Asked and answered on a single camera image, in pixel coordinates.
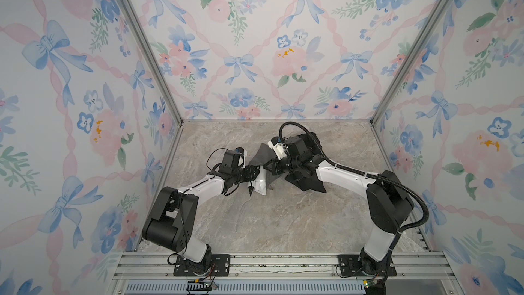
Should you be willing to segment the plain black drawstring pouch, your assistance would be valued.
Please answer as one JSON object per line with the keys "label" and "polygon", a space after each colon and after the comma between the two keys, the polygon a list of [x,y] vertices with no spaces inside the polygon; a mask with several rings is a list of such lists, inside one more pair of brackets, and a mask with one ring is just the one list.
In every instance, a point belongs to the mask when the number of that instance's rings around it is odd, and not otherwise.
{"label": "plain black drawstring pouch", "polygon": [[314,154],[323,155],[323,149],[321,143],[314,132],[306,134],[308,137],[308,146],[311,148]]}

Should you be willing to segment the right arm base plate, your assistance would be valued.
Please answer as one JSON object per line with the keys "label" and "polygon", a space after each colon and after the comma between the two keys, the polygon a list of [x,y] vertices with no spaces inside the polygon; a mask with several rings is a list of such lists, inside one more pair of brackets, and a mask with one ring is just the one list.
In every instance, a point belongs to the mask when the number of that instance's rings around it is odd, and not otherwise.
{"label": "right arm base plate", "polygon": [[392,262],[392,256],[386,255],[378,262],[365,253],[337,255],[338,274],[343,277],[396,277],[397,270]]}

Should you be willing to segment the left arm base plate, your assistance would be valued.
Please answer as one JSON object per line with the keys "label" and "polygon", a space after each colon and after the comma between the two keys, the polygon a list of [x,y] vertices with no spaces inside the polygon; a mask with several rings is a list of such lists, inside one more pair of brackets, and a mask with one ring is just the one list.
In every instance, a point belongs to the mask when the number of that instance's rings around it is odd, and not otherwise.
{"label": "left arm base plate", "polygon": [[201,262],[177,258],[174,263],[175,277],[228,277],[231,265],[229,254],[206,255]]}

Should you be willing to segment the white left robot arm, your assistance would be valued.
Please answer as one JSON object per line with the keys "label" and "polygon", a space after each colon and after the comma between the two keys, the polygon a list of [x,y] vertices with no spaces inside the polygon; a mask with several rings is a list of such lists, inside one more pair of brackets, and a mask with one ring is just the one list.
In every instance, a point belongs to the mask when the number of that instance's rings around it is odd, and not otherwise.
{"label": "white left robot arm", "polygon": [[246,163],[244,149],[226,149],[222,161],[199,181],[182,188],[160,190],[142,229],[142,239],[176,253],[181,259],[207,265],[212,250],[192,236],[198,207],[218,196],[234,194],[241,184],[255,191],[262,164]]}

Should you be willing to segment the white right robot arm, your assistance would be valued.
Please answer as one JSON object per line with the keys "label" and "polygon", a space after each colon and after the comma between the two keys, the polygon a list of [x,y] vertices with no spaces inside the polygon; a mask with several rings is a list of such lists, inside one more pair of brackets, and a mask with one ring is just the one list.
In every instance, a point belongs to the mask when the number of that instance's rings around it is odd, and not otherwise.
{"label": "white right robot arm", "polygon": [[274,157],[265,168],[274,176],[285,174],[285,180],[301,191],[325,193],[325,184],[329,183],[365,199],[373,227],[360,260],[374,269],[386,263],[398,243],[401,227],[414,208],[408,192],[393,184],[398,182],[394,173],[351,172],[330,163],[307,134],[284,141],[274,137],[267,146]]}

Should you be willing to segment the grey fabric drawstring pouch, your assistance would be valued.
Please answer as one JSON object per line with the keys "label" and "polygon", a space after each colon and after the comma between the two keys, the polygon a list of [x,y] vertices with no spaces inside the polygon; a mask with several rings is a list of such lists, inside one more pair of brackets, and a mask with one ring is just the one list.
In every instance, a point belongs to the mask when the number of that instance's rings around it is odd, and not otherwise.
{"label": "grey fabric drawstring pouch", "polygon": [[[263,166],[266,163],[270,162],[273,158],[276,158],[274,151],[271,150],[266,143],[262,143],[259,146],[259,149],[257,150],[254,157],[251,158],[249,165],[257,165],[265,169]],[[267,189],[268,188],[272,189],[271,183],[276,181],[281,176],[280,175],[273,176],[272,172],[269,172],[267,169],[266,171],[267,171],[267,176],[266,176],[267,177]]]}

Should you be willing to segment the white hair dryer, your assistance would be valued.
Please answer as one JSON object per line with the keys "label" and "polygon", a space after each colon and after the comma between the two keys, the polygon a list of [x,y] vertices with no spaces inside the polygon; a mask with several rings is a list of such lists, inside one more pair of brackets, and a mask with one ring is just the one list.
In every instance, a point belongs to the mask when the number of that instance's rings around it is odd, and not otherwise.
{"label": "white hair dryer", "polygon": [[254,191],[260,195],[266,196],[267,194],[267,171],[263,168],[260,169],[258,176],[253,182]]}

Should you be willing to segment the black pouch with gold logo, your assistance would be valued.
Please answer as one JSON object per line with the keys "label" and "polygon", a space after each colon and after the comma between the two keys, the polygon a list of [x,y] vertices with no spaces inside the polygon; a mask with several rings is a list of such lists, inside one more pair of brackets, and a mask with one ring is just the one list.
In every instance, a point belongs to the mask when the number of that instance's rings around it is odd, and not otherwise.
{"label": "black pouch with gold logo", "polygon": [[292,183],[301,191],[316,191],[327,193],[326,188],[317,176],[316,169],[300,168],[290,171],[285,180]]}

